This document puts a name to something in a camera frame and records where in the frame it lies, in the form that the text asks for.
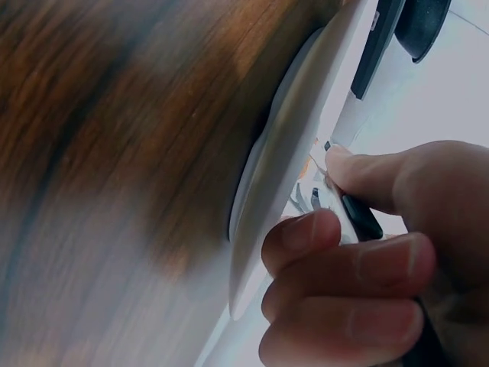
wood grain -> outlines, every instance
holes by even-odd
[[[0,0],[0,365],[193,365],[248,150],[334,0]]]

black plastic part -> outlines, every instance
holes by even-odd
[[[382,56],[392,39],[394,29],[406,0],[379,0],[376,20],[368,35],[364,53],[361,55],[351,91],[358,99],[363,99],[370,86]]]
[[[419,298],[415,301],[423,309],[425,324],[416,345],[403,357],[403,367],[450,367],[435,329]]]
[[[451,0],[406,0],[395,34],[414,63],[419,63],[435,43],[450,3]]]
[[[368,206],[350,195],[343,195],[342,202],[360,241],[384,237],[384,231]]]
[[[319,202],[319,189],[317,187],[313,188],[313,194],[311,195],[311,205],[314,210],[321,209],[321,203]]]

hand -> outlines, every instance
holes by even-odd
[[[263,247],[274,282],[266,366],[358,366],[395,360],[423,327],[423,302],[453,365],[489,365],[489,150],[437,142],[399,154],[334,147],[329,175],[371,207],[401,215],[410,234],[338,247],[335,215],[276,226]]]

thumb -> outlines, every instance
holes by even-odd
[[[397,178],[406,155],[353,155],[333,145],[326,154],[328,175],[346,193],[372,208],[398,214],[394,195]]]

finger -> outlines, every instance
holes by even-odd
[[[260,357],[267,367],[367,367],[401,357],[422,328],[411,300],[311,297],[272,323]]]
[[[262,311],[273,322],[306,297],[414,297],[429,284],[435,268],[435,249],[419,233],[341,246],[281,271],[264,296]]]
[[[370,207],[396,213],[394,188],[406,153],[382,156],[353,155],[333,145],[326,154],[328,175],[346,193]]]
[[[311,252],[335,247],[341,238],[336,215],[326,209],[275,226],[264,241],[261,257],[272,276]]]

